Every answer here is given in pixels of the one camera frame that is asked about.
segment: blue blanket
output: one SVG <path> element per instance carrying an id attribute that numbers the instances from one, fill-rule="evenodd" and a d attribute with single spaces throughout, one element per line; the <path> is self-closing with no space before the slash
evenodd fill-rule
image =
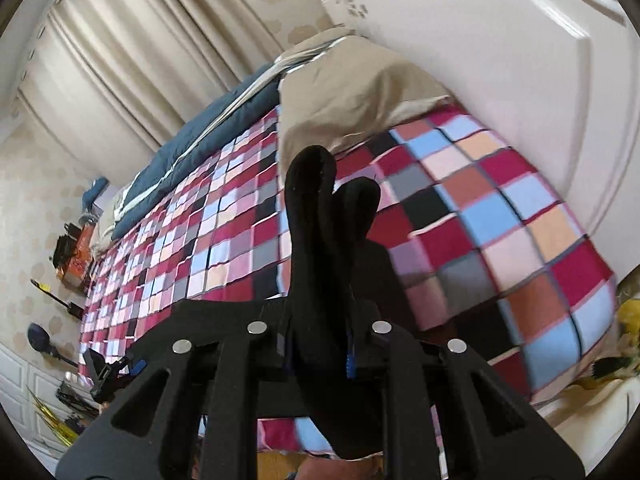
<path id="1" fill-rule="evenodd" d="M 242 81 L 236 88 L 213 101 L 205 110 L 186 123 L 178 134 L 162 146 L 155 154 L 149 165 L 136 177 L 132 184 L 124 204 L 130 202 L 149 187 L 160 182 L 174 162 L 183 154 L 191 143 L 218 117 L 226 107 L 236 100 L 265 70 L 271 65 L 266 64 L 256 73 Z M 280 77 L 275 77 L 267 86 L 255 96 L 245 102 L 238 110 L 202 139 L 197 147 L 178 162 L 172 174 L 160 183 L 160 185 L 137 204 L 123 218 L 116 223 L 113 240 L 122 238 L 138 222 L 140 222 L 160 201 L 167 196 L 190 173 L 201 165 L 207 158 L 222 149 L 227 143 L 252 126 L 258 119 L 267 114 L 280 102 L 278 83 Z"/>

